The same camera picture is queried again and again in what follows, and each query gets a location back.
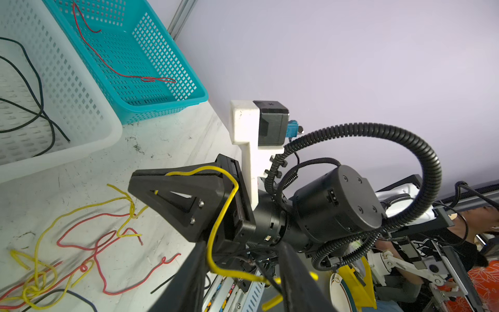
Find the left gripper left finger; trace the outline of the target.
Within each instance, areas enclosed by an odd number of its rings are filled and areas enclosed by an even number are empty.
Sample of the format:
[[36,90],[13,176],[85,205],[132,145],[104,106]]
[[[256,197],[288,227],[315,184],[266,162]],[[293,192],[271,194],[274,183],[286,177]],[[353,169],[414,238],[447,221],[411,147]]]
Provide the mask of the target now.
[[208,272],[206,255],[207,243],[196,243],[178,273],[149,311],[202,311],[205,276]]

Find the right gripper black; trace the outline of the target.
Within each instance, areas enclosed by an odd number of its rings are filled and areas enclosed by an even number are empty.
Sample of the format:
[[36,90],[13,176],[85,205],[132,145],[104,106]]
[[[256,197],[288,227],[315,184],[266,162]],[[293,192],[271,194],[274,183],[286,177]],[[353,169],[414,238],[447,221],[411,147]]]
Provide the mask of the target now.
[[266,191],[259,190],[259,204],[250,207],[239,162],[219,154],[212,165],[135,171],[128,191],[156,211],[186,240],[206,241],[234,183],[239,189],[219,226],[213,256],[228,256],[245,247],[277,248],[282,242],[296,246],[296,222]]

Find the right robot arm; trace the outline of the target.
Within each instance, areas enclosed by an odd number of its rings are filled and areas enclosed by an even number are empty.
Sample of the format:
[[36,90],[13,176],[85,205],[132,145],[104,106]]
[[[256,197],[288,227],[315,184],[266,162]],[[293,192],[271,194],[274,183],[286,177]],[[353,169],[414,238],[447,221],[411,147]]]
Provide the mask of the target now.
[[[371,137],[394,142],[415,155],[422,181],[409,205],[393,216],[369,181],[331,157],[301,162],[287,172],[287,157],[323,141]],[[182,168],[137,170],[129,192],[161,215],[191,243],[206,242],[215,263],[234,269],[245,247],[275,252],[288,244],[315,269],[331,270],[364,256],[380,235],[398,231],[431,208],[442,181],[439,159],[419,136],[396,126],[347,123],[313,131],[284,147],[265,170],[264,189],[251,208],[248,180],[238,161]]]

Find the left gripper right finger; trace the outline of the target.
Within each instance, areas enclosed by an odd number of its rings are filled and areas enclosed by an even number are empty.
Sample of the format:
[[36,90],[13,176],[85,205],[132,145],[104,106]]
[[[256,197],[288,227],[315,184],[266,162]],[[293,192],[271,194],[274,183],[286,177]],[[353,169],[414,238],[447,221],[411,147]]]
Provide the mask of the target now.
[[337,311],[323,295],[291,245],[282,243],[278,252],[285,311]]

